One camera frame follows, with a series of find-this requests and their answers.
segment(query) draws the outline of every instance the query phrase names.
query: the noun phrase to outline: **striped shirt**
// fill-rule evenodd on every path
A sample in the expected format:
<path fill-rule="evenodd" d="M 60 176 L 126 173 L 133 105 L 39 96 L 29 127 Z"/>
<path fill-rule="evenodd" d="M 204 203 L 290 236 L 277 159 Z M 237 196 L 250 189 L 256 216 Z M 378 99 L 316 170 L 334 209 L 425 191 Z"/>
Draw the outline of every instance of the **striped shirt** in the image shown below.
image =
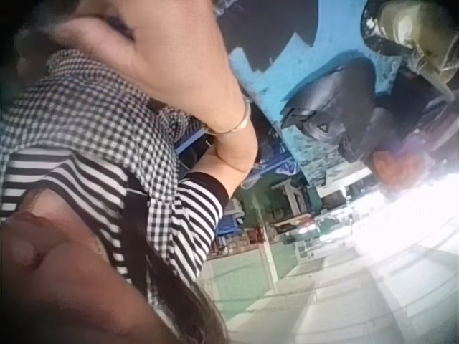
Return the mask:
<path fill-rule="evenodd" d="M 1 202 L 1 220 L 16 210 L 24 193 L 50 189 L 59 194 L 102 242 L 112 266 L 131 282 L 125 264 L 119 218 L 125 206 L 128 174 L 95 156 L 67 149 L 28 148 L 11 156 Z M 171 215 L 169 261 L 185 281 L 202 268 L 228 195 L 222 184 L 203 173 L 179 182 Z"/>

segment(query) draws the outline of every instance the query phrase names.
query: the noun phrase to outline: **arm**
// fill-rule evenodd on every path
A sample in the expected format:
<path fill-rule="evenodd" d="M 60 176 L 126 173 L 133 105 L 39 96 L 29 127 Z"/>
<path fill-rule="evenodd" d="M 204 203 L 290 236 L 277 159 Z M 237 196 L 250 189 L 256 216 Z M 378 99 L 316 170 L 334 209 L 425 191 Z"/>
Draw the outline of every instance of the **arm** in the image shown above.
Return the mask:
<path fill-rule="evenodd" d="M 87 17 L 57 25 L 55 39 L 113 67 L 149 97 L 192 114 L 217 133 L 241 123 L 245 104 L 211 1 L 109 2 L 126 25 L 135 28 L 133 41 Z M 218 136 L 195 171 L 214 176 L 232 194 L 249 173 L 256 153 L 249 124 Z"/>
<path fill-rule="evenodd" d="M 218 117 L 214 117 L 214 120 L 209 121 L 207 125 L 214 131 L 228 131 L 228 128 L 234 128 L 240 122 L 241 113 L 243 114 L 244 110 L 239 110 L 239 112 L 239 116 L 219 117 L 235 118 L 232 120 L 235 124 L 222 124 Z M 250 172 L 257 155 L 258 145 L 255 130 L 252 123 L 249 122 L 245 128 L 216 136 L 215 139 L 214 146 L 198 161 L 192 172 L 202 172 L 213 176 L 222 183 L 231 197 Z"/>

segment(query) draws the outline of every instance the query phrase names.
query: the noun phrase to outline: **hand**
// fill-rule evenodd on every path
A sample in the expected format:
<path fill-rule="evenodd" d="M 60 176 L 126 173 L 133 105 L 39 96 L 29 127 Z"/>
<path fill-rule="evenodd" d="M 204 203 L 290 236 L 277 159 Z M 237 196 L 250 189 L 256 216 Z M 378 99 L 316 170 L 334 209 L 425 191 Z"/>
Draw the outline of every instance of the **hand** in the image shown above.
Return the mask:
<path fill-rule="evenodd" d="M 134 41 L 93 17 L 58 24 L 55 39 L 106 63 L 150 97 L 191 113 L 215 131 L 240 123 L 245 104 L 210 0 L 108 1 L 132 29 Z"/>

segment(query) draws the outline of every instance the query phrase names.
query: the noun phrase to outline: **gold bracelet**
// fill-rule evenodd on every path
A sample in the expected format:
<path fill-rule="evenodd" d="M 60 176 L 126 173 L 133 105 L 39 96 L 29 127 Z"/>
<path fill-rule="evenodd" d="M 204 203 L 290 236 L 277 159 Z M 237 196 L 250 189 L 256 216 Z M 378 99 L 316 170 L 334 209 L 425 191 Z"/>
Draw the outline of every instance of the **gold bracelet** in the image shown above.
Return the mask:
<path fill-rule="evenodd" d="M 242 119 L 241 123 L 239 123 L 239 125 L 237 125 L 235 128 L 228 130 L 224 133 L 216 133 L 211 128 L 209 128 L 207 125 L 205 125 L 204 129 L 206 133 L 212 136 L 222 136 L 226 134 L 235 133 L 247 127 L 247 124 L 250 122 L 250 115 L 252 114 L 252 108 L 250 107 L 251 102 L 249 99 L 247 98 L 244 99 L 244 103 L 245 103 L 244 118 Z"/>

